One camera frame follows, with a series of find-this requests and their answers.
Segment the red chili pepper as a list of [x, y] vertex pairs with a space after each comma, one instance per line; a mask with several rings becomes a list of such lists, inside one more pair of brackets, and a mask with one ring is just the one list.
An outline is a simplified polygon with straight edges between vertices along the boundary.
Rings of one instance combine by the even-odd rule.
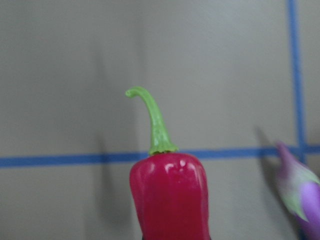
[[201, 162], [172, 143], [162, 113], [143, 87], [140, 97], [150, 117], [148, 157], [130, 170], [129, 184], [144, 240], [209, 240], [209, 192]]

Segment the purple eggplant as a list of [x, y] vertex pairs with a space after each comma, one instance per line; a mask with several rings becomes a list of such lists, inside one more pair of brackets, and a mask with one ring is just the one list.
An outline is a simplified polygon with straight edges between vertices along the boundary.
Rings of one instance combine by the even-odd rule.
[[320, 238], [320, 178], [290, 152], [276, 144], [280, 167], [275, 181], [286, 209], [296, 217], [309, 240]]

